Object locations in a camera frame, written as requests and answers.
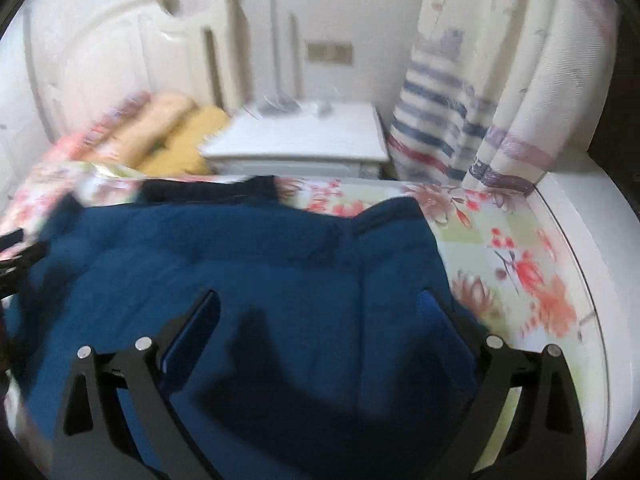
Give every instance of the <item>yellow pillow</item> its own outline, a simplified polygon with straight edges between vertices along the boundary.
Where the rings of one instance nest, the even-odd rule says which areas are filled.
[[[168,135],[165,147],[145,158],[136,169],[147,176],[209,174],[198,146],[205,136],[216,134],[228,120],[224,110],[216,106],[193,111]]]

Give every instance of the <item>light switch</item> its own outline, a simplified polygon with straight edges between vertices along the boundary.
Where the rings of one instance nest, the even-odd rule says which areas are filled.
[[[306,60],[309,63],[353,65],[353,44],[335,41],[306,41]]]

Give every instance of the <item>white headboard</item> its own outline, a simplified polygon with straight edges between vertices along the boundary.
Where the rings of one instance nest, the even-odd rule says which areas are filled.
[[[84,130],[138,90],[178,91],[233,112],[244,104],[233,0],[188,18],[168,0],[129,0],[70,38],[46,78],[45,106],[59,134]]]

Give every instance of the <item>black clamp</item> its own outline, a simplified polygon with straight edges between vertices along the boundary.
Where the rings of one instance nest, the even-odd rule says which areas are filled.
[[[478,392],[462,426],[428,480],[584,480],[586,444],[577,394],[562,351],[510,348],[476,330],[468,317],[443,309],[476,355]],[[53,471],[67,480],[222,480],[168,402],[189,377],[220,318],[220,301],[206,292],[158,336],[139,338],[121,352],[97,354],[84,346],[66,384],[54,436]],[[164,472],[145,463],[116,393],[127,388]],[[520,400],[495,463],[473,473],[510,388]]]
[[[18,229],[0,237],[0,251],[4,251],[24,240],[24,231]],[[47,255],[49,245],[46,242],[36,242],[17,253],[9,260],[0,261],[0,299],[16,294],[20,282],[26,277],[29,269],[37,261]],[[9,349],[0,347],[0,402],[9,390],[11,375],[9,372],[10,362],[8,359]]]

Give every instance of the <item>floral bedsheet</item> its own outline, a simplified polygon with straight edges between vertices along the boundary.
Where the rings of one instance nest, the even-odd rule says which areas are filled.
[[[22,227],[37,236],[57,200],[74,192],[84,205],[132,201],[143,176],[126,168],[85,162],[41,164],[21,186],[0,222],[0,234]],[[184,180],[227,181],[222,177]],[[455,297],[489,329],[516,348],[558,344],[577,385],[588,443],[588,469],[602,460],[607,428],[606,362],[586,286],[570,248],[545,230],[517,194],[359,179],[278,180],[284,202],[296,208],[355,216],[395,196],[413,196],[433,230]],[[0,254],[9,257],[19,248]],[[518,392],[492,436],[479,466],[490,464],[504,439]]]

